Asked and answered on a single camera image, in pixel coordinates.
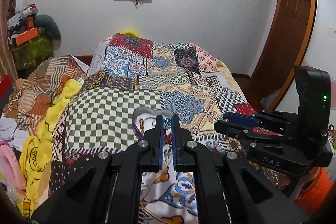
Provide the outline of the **patchwork patterned bedspread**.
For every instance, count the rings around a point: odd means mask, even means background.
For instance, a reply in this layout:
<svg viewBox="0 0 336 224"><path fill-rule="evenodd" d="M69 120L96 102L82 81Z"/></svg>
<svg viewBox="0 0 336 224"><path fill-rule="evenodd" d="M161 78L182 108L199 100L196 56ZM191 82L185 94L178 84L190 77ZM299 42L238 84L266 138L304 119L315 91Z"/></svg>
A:
<svg viewBox="0 0 336 224"><path fill-rule="evenodd" d="M116 154L141 140L163 118L163 163L142 175L140 223L197 223L194 176L173 169L171 117L213 152L245 152L216 133L228 112L251 115L228 68L194 44L163 44L115 34L103 40L78 94L53 133L49 194L85 172L102 151Z"/></svg>

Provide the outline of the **small red box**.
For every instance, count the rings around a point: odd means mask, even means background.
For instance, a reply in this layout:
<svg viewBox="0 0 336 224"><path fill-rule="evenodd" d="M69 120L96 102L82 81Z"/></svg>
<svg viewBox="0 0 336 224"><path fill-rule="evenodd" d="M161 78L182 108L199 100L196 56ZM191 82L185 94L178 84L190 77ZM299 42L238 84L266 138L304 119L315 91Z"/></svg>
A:
<svg viewBox="0 0 336 224"><path fill-rule="evenodd" d="M34 28L34 17L33 16L29 16L25 19L25 29L27 31L31 30Z"/></svg>

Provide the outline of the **yellow printed cloth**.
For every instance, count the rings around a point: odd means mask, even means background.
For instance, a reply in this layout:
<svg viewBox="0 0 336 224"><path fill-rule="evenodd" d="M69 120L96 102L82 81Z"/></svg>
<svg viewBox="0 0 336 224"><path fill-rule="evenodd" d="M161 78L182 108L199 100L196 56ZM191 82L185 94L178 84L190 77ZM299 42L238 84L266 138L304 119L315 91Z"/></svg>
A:
<svg viewBox="0 0 336 224"><path fill-rule="evenodd" d="M26 179L26 194L18 203L21 214L31 217L37 207L38 188L47 164L52 159L52 132L66 106L81 89L82 84L75 79L66 82L60 96L47 109L46 116L38 125L37 133L29 136L23 145L19 159L21 172Z"/></svg>

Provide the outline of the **light blue white clothes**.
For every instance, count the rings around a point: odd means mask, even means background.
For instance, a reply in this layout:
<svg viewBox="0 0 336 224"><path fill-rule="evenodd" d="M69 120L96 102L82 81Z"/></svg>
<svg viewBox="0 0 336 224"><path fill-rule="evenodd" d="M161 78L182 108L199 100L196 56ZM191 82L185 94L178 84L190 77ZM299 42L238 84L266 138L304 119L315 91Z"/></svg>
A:
<svg viewBox="0 0 336 224"><path fill-rule="evenodd" d="M23 145L29 137L27 130L19 129L14 118L6 118L1 116L0 119L0 138L6 141L11 148L22 152Z"/></svg>

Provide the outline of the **orange sleeve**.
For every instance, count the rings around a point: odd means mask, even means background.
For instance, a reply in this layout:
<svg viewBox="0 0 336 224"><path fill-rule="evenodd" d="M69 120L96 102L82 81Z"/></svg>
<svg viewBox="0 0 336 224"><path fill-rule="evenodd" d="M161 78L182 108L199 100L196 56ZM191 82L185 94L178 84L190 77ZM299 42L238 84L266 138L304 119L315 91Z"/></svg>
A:
<svg viewBox="0 0 336 224"><path fill-rule="evenodd" d="M324 168L313 168L309 180L301 189L293 202L298 205L307 217L312 217L318 212L323 202L333 189L335 184L330 181Z"/></svg>

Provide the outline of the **pink cloth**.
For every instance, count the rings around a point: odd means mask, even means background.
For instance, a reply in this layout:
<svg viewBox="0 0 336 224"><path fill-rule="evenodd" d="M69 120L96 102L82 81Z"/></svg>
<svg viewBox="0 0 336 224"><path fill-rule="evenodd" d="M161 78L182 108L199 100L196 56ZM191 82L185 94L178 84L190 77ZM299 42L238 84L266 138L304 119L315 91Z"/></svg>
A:
<svg viewBox="0 0 336 224"><path fill-rule="evenodd" d="M26 194L26 179L17 157L5 143L1 144L1 183L14 196L23 197Z"/></svg>

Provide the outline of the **yellow pillow behind bed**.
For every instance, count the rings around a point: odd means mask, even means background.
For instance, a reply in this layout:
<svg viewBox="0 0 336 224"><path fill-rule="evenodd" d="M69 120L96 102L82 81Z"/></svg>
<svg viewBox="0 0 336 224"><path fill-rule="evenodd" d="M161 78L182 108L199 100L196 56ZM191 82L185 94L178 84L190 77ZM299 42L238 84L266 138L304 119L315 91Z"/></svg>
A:
<svg viewBox="0 0 336 224"><path fill-rule="evenodd" d="M120 31L120 34L127 35L127 36L133 36L133 37L136 37L136 38L141 37L139 32L132 29L132 28L124 28L123 30Z"/></svg>

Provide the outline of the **striped brown orange blanket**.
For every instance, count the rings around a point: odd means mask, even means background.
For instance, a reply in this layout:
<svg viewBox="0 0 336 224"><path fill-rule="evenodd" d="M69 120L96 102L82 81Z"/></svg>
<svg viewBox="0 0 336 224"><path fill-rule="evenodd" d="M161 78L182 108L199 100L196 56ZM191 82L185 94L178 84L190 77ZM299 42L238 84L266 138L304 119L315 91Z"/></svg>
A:
<svg viewBox="0 0 336 224"><path fill-rule="evenodd" d="M20 130L35 135L47 109L70 79L78 80L85 72L73 56L42 62L26 79L18 79L9 102L3 109L6 118L14 118Z"/></svg>

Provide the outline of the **heart-shaped jewelry tin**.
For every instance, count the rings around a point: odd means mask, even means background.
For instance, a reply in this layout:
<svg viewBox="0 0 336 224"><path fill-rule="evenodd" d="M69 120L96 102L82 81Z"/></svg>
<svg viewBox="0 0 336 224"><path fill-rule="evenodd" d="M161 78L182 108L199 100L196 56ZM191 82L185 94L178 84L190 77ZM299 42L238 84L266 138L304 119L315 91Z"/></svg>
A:
<svg viewBox="0 0 336 224"><path fill-rule="evenodd" d="M173 113L170 110L153 110L145 106L141 106L134 110L132 115L132 128L138 140L144 138L147 130L155 128L157 115L163 116L163 136L166 143L171 143L171 117Z"/></svg>

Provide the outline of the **dark green cushion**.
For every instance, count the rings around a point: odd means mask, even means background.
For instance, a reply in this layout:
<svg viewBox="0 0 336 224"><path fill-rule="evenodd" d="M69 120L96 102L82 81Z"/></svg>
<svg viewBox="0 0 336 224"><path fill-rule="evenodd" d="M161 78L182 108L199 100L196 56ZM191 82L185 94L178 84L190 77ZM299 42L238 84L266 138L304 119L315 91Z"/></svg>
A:
<svg viewBox="0 0 336 224"><path fill-rule="evenodd" d="M59 50L62 44L62 35L54 19L45 14L37 15L34 20L37 28L45 30L45 34L51 39L54 50Z"/></svg>

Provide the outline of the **orange shoe box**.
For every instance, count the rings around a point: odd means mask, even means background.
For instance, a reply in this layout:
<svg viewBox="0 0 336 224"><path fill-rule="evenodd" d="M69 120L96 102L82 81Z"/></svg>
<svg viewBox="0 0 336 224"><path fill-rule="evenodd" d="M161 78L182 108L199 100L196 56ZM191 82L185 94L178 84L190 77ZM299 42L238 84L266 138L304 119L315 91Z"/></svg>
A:
<svg viewBox="0 0 336 224"><path fill-rule="evenodd" d="M38 29L34 27L28 31L22 32L21 34L13 34L11 38L13 41L13 45L15 47L18 47L37 36L38 36Z"/></svg>

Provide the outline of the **wooden door frame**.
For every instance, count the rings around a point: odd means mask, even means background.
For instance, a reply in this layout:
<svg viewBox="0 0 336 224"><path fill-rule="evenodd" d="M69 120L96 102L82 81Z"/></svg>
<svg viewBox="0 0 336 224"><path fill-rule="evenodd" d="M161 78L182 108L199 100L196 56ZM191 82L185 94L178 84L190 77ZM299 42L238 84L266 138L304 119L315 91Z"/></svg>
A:
<svg viewBox="0 0 336 224"><path fill-rule="evenodd" d="M317 0L277 0L272 25L245 96L256 110L274 110L294 80L314 26Z"/></svg>

